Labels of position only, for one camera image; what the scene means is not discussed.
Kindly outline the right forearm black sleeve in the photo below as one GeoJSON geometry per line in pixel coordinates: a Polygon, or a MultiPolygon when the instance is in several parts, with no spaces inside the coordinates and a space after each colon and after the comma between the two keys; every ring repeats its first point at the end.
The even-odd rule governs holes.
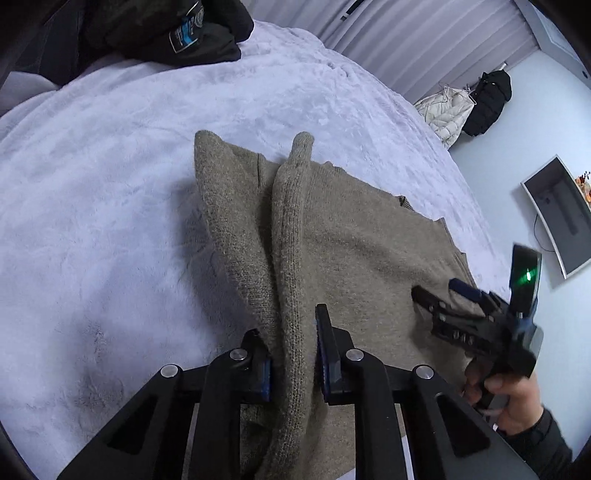
{"type": "Polygon", "coordinates": [[[536,473],[539,479],[577,477],[572,450],[565,442],[550,411],[544,409],[538,422],[516,435],[502,432],[501,437],[536,473]]]}

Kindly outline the person's right hand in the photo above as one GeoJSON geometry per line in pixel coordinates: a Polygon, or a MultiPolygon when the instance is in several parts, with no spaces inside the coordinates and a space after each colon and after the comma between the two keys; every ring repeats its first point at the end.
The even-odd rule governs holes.
{"type": "Polygon", "coordinates": [[[502,410],[494,412],[498,417],[499,430],[513,436],[533,427],[544,413],[536,373],[530,377],[495,375],[485,380],[487,372],[488,364],[484,360],[473,358],[468,364],[463,393],[468,403],[475,406],[480,401],[482,391],[479,384],[484,382],[490,393],[508,397],[507,405],[502,410]]]}

